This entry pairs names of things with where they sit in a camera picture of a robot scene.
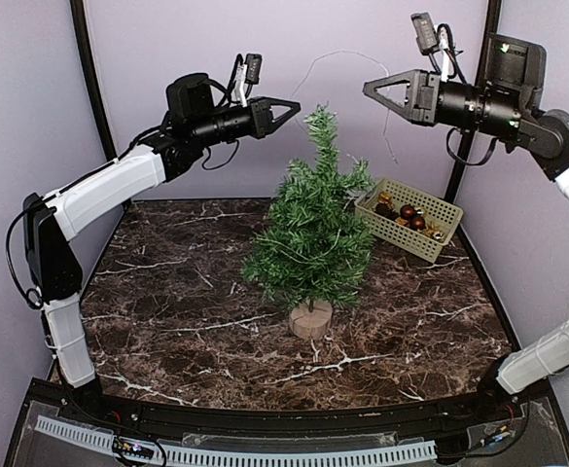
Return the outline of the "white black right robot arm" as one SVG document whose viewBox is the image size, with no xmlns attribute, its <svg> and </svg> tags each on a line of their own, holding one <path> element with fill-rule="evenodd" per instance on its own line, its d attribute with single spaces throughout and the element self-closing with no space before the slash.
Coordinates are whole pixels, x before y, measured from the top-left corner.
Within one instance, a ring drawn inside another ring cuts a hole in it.
<svg viewBox="0 0 569 467">
<path fill-rule="evenodd" d="M 507 151 L 528 151 L 569 199 L 569 114 L 540 107 L 546 57 L 540 45 L 492 33 L 478 87 L 415 69 L 366 82 L 363 93 L 415 125 L 477 130 Z M 569 319 L 494 362 L 470 399 L 469 413 L 488 422 L 505 409 L 508 397 L 568 367 Z"/>
</svg>

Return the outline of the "small green christmas tree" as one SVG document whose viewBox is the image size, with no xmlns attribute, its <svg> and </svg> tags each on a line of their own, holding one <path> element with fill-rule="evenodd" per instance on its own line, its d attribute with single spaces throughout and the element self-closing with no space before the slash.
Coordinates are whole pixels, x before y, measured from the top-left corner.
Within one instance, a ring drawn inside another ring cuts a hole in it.
<svg viewBox="0 0 569 467">
<path fill-rule="evenodd" d="M 339 172 L 337 116 L 327 106 L 318 106 L 304 121 L 315 163 L 290 161 L 242 275 L 267 299 L 285 305 L 295 336 L 319 340 L 335 309 L 356 304 L 371 260 L 373 236 L 350 202 L 372 179 L 365 160 Z"/>
</svg>

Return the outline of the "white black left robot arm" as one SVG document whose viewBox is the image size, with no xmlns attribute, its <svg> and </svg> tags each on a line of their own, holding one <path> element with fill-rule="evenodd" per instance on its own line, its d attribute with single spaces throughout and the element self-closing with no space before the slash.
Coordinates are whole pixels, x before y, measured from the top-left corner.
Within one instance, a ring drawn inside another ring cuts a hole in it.
<svg viewBox="0 0 569 467">
<path fill-rule="evenodd" d="M 298 102 L 231 96 L 205 73 L 183 76 L 166 90 L 162 122 L 141 132 L 127 150 L 44 196 L 29 195 L 16 219 L 23 223 L 25 260 L 33 285 L 19 292 L 42 314 L 47 345 L 66 383 L 71 406 L 89 424 L 110 415 L 109 401 L 89 387 L 96 371 L 80 311 L 83 271 L 70 242 L 125 201 L 186 173 L 220 143 L 275 133 L 301 110 Z"/>
</svg>

